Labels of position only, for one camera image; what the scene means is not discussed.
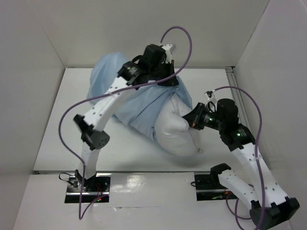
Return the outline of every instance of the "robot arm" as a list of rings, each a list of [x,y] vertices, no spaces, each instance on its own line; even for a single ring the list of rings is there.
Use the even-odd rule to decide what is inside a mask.
[[[201,130],[209,127],[218,130],[222,142],[244,167],[253,187],[238,178],[226,164],[211,168],[211,175],[216,183],[230,189],[247,206],[253,222],[257,225],[261,213],[259,201],[262,200],[262,187],[255,157],[255,139],[250,130],[239,123],[238,108],[233,100],[219,100],[216,111],[213,111],[211,106],[216,102],[213,92],[206,92],[206,95],[206,104],[198,103],[183,118],[192,128]],[[299,203],[296,198],[289,198],[277,184],[261,154],[258,155],[258,160],[265,188],[266,210],[262,227],[267,229],[291,218],[299,208]]]
[[[120,106],[131,97],[137,89],[130,89],[112,94],[113,91],[126,88],[130,85],[139,85],[148,81],[157,81],[166,78],[174,73],[174,61],[172,53],[176,49],[175,44],[165,46],[149,45],[144,54],[137,56],[133,61],[125,63],[118,72],[118,76],[106,93],[109,97],[100,100],[90,111],[84,115],[76,115],[74,122],[81,131],[83,143],[81,158],[86,165],[85,190],[94,184],[96,176],[96,163],[99,152],[110,140],[109,135],[104,131],[106,123],[110,117],[120,108]],[[163,86],[178,85],[176,78],[160,83]],[[83,164],[80,163],[75,171],[76,178],[82,181]]]

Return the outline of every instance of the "white panel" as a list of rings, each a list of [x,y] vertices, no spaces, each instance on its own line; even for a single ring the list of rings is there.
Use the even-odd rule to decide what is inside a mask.
[[[140,174],[142,181],[148,181],[143,185],[148,188],[139,191],[140,198],[126,192],[113,203],[111,191],[110,203],[93,205],[81,221],[78,220],[78,204],[64,204],[65,182],[57,175],[32,175],[13,230],[238,229],[225,201],[196,201],[195,188],[190,185],[193,173],[178,174]],[[129,179],[117,182],[123,188],[131,183]],[[230,201],[230,206],[234,207],[234,200]],[[241,203],[238,214],[248,216],[248,210]],[[251,220],[240,220],[240,223],[244,229],[255,228]],[[286,229],[291,229],[288,222],[271,230]]]
[[[193,39],[190,66],[234,66],[268,0],[28,0],[66,67],[93,67],[103,54],[128,59],[157,44],[173,25]],[[170,32],[176,65],[185,60],[187,38]]]
[[[58,124],[68,107],[86,98],[90,73],[91,69],[66,69],[34,170],[74,171],[78,167],[79,160],[69,153],[59,140]],[[194,106],[206,100],[203,94],[207,90],[228,85],[224,69],[185,69],[180,76],[192,97]],[[217,92],[216,96],[218,99],[232,98],[229,89]],[[78,154],[81,154],[82,150],[81,134],[72,119],[77,113],[84,114],[90,108],[89,103],[78,106],[68,113],[63,122],[63,138]],[[155,142],[127,128],[116,119],[109,120],[105,131],[111,139],[101,149],[97,162],[99,171],[208,171],[223,162],[235,169],[241,168],[215,130],[202,130],[204,154],[187,158],[164,151]]]
[[[301,204],[294,230],[307,220],[307,7],[301,0],[271,0],[235,69],[238,85],[255,97],[263,115],[260,150],[279,183]],[[254,133],[259,118],[244,97]]]
[[[0,1],[0,229],[11,230],[64,67],[24,0]]]

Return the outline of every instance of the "blue fabric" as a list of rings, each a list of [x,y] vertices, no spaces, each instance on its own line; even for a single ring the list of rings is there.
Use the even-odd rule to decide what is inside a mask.
[[[87,98],[104,94],[113,83],[117,72],[128,60],[122,53],[108,54],[96,63],[90,78]],[[178,86],[164,87],[157,84],[141,87],[115,113],[125,125],[134,127],[145,136],[155,140],[154,124],[165,103],[176,93],[192,109],[192,99],[180,77]]]

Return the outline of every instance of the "gray wall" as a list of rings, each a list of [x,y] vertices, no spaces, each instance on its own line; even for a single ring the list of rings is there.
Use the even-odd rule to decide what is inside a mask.
[[[160,42],[173,25],[193,39],[189,66],[233,66],[269,0],[28,0],[66,67],[93,67],[103,54],[128,59]],[[175,64],[188,52],[183,32],[170,32],[177,44]]]
[[[255,97],[263,113],[260,150],[286,192],[301,208],[293,230],[306,229],[307,200],[307,0],[271,0],[241,56],[238,85]],[[259,118],[244,98],[256,133]]]
[[[35,12],[0,1],[0,229],[11,230],[64,72]]]

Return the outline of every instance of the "white cloth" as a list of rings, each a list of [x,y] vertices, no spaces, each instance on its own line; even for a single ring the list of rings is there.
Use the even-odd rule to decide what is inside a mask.
[[[154,125],[155,138],[162,148],[178,156],[203,153],[200,132],[190,128],[182,116],[191,112],[174,94],[162,108]]]

